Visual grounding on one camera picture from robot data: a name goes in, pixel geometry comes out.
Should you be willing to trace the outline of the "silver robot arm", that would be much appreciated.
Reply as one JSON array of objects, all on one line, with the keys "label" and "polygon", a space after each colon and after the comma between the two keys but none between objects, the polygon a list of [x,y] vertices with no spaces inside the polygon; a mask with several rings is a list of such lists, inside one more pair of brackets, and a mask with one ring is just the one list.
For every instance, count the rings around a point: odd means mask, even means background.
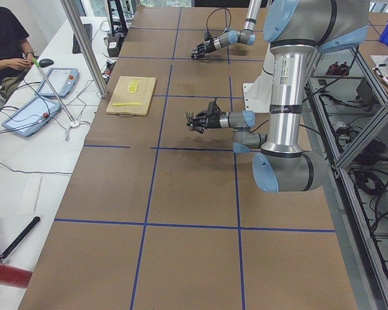
[{"label": "silver robot arm", "polygon": [[[254,30],[256,26],[256,19],[260,8],[261,1],[250,1],[242,30],[236,30],[231,27],[232,15],[228,8],[215,9],[206,20],[206,31],[204,33],[204,41],[191,50],[191,58],[204,58],[206,54],[210,54],[216,50],[226,48],[235,43],[240,43],[243,45],[253,45],[255,42]],[[208,20],[218,10],[228,11],[230,20],[229,25],[224,29],[223,33],[220,36],[213,37],[208,27]]]},{"label": "silver robot arm", "polygon": [[306,69],[313,52],[321,54],[360,45],[367,37],[368,1],[275,1],[264,22],[264,40],[274,56],[269,131],[254,134],[252,111],[223,112],[216,102],[186,113],[188,128],[233,129],[236,153],[257,149],[253,176],[266,192],[311,191],[327,177],[327,165],[298,145]]}]

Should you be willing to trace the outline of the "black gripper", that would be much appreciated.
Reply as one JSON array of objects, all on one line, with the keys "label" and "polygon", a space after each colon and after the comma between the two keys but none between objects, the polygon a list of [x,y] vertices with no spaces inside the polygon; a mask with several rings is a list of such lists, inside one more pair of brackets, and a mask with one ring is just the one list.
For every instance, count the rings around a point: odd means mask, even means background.
[{"label": "black gripper", "polygon": [[211,52],[215,51],[215,47],[213,44],[213,40],[207,40],[205,42],[202,42],[200,45],[196,46],[191,51],[191,58],[192,59],[201,59],[204,58],[205,54],[209,54]]},{"label": "black gripper", "polygon": [[198,132],[203,134],[206,129],[219,129],[220,125],[220,114],[218,112],[212,112],[208,114],[205,110],[195,114],[193,123],[198,123],[198,126],[188,125],[190,132]]}]

